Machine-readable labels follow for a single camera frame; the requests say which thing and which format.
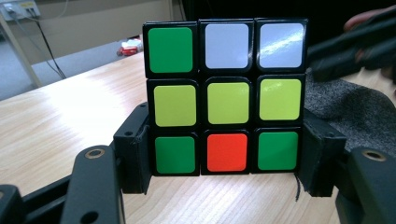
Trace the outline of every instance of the cube face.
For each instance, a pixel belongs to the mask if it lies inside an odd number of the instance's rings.
[[[192,80],[149,80],[150,125],[186,128],[198,124],[198,84]]]
[[[252,86],[247,78],[212,77],[202,91],[207,125],[238,127],[249,122]]]
[[[202,175],[248,174],[246,130],[205,132],[202,149]]]
[[[157,135],[153,154],[156,175],[199,175],[197,143],[193,135]]]
[[[304,75],[261,76],[257,88],[257,121],[260,124],[302,122]]]
[[[290,172],[297,168],[300,128],[260,128],[255,135],[252,173]]]
[[[262,72],[304,72],[307,20],[258,19],[257,66]]]
[[[143,26],[147,78],[198,73],[197,22],[147,22]]]
[[[254,20],[201,20],[201,68],[207,75],[247,71]]]

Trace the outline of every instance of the rubik's cube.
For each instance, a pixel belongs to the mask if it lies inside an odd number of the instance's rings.
[[[306,19],[143,25],[154,175],[294,172]]]

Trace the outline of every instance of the gray fabric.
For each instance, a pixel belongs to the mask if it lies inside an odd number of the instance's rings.
[[[396,108],[382,92],[342,79],[306,76],[304,107],[346,136],[346,149],[370,147],[396,158]]]

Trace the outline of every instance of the floor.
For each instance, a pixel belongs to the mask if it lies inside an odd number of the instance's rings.
[[[55,59],[66,77],[76,76],[93,68],[115,62],[124,56],[116,54],[120,40]],[[34,82],[24,71],[17,54],[7,38],[0,34],[0,101],[35,89]],[[62,80],[46,63],[32,65],[44,86]]]

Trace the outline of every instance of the table surface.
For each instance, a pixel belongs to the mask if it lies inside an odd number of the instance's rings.
[[[81,150],[109,145],[147,101],[144,73],[138,53],[0,102],[0,184],[26,195],[70,175]],[[378,83],[396,104],[395,87]],[[296,192],[293,174],[154,176],[147,195],[123,197],[127,223],[339,223],[337,189],[329,198],[302,190],[295,202]]]

